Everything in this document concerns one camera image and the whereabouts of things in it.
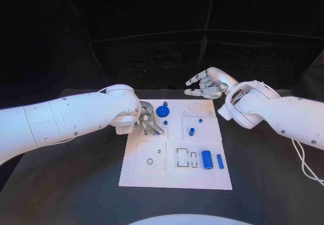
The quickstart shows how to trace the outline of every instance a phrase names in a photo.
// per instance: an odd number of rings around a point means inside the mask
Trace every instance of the round hole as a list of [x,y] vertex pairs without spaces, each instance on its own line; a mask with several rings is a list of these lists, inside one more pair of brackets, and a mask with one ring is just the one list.
[[149,164],[149,165],[153,164],[153,159],[152,159],[152,158],[147,160],[147,164]]

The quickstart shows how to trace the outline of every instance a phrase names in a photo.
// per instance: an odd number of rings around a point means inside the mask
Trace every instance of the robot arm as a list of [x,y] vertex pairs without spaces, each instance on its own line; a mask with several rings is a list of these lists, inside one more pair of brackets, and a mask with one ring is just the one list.
[[218,68],[199,73],[186,83],[201,81],[201,90],[188,95],[216,99],[227,94],[218,112],[227,120],[252,129],[265,120],[276,132],[324,150],[324,103],[297,97],[281,97],[263,82],[238,81]]
[[16,155],[74,139],[108,124],[116,126],[117,134],[129,134],[146,124],[163,133],[155,123],[152,104],[139,101],[127,85],[110,86],[106,94],[74,95],[0,110],[0,164]]

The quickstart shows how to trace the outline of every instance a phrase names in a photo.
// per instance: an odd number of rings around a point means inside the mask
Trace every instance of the small blue piece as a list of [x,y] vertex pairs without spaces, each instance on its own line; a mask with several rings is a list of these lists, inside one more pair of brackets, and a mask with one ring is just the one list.
[[193,136],[195,135],[195,129],[191,129],[189,135]]
[[211,151],[202,151],[202,157],[204,157],[204,164],[205,164],[205,169],[211,170],[214,169],[214,160],[212,160],[212,155]]
[[219,164],[219,168],[224,169],[225,165],[224,165],[224,160],[222,160],[222,155],[218,154],[218,164]]
[[159,106],[157,107],[157,116],[159,117],[166,117],[170,113],[169,107],[166,106]]

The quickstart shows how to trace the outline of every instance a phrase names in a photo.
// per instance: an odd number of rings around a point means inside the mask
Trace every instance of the black backdrop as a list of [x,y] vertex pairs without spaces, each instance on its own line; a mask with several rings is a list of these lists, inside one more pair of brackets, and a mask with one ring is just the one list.
[[211,66],[290,88],[324,48],[319,1],[5,0],[0,10],[0,108],[67,88],[185,89]]

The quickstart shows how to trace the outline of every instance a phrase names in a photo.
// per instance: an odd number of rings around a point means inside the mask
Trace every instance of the black table surface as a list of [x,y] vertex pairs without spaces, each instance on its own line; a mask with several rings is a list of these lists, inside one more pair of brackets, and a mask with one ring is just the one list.
[[[64,90],[62,96],[93,90]],[[140,99],[198,99],[137,90]],[[225,99],[215,100],[215,108]],[[301,171],[291,140],[265,122],[252,129],[218,114],[234,190],[119,187],[127,135],[116,128],[28,152],[0,193],[0,224],[126,225],[168,214],[205,214],[255,225],[323,224],[324,187]],[[304,145],[324,174],[324,151]]]

